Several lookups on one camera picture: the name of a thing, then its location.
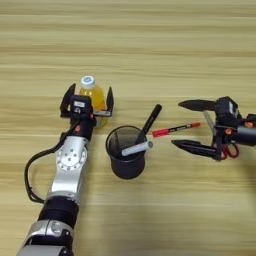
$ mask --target white marker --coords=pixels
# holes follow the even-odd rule
[[[141,152],[141,151],[148,150],[152,147],[153,147],[153,142],[146,141],[141,144],[137,144],[135,146],[132,146],[130,148],[126,148],[126,149],[122,150],[122,156],[129,156],[129,155]]]

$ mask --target robotic arm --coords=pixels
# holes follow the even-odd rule
[[[17,256],[73,256],[74,227],[80,205],[81,186],[86,171],[89,143],[95,116],[112,115],[114,99],[109,89],[106,111],[93,112],[91,98],[74,95],[73,84],[64,95],[61,117],[70,118],[71,128],[61,135],[52,149],[33,156],[25,169],[25,184],[33,202],[44,203],[38,220],[31,226]],[[56,152],[56,176],[45,200],[29,185],[30,164],[41,156]]]
[[[222,97],[217,101],[187,100],[179,103],[179,106],[203,112],[212,129],[213,139],[211,146],[192,140],[173,140],[172,143],[177,147],[195,155],[220,161],[223,146],[256,145],[256,114],[249,114],[246,118],[242,118],[237,103],[230,97]],[[215,112],[215,122],[210,119],[207,111]]]

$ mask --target white robotic arm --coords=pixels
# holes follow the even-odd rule
[[[81,186],[86,171],[89,142],[96,125],[91,99],[74,95],[75,85],[65,94],[61,104],[61,116],[70,118],[71,129],[63,134],[56,151],[56,176],[45,200],[32,192],[28,182],[29,165],[38,157],[32,157],[25,170],[25,183],[32,201],[44,202],[43,209],[22,244],[17,256],[73,256],[74,227],[80,205]],[[114,100],[110,88],[107,98],[111,116]]]

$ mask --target yellow liquid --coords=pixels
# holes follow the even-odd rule
[[[104,93],[100,86],[96,85],[92,89],[81,88],[79,94],[89,96],[92,99],[92,106],[95,111],[106,109]],[[108,121],[107,117],[96,117],[96,119],[96,128],[102,128]]]

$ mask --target red part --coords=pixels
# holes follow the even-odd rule
[[[192,124],[192,127],[194,128],[194,127],[199,127],[201,125],[201,123],[193,123]]]
[[[168,129],[163,129],[163,130],[158,130],[158,131],[153,131],[152,135],[153,137],[160,137],[160,136],[164,136],[164,135],[168,135],[169,134],[169,130]]]

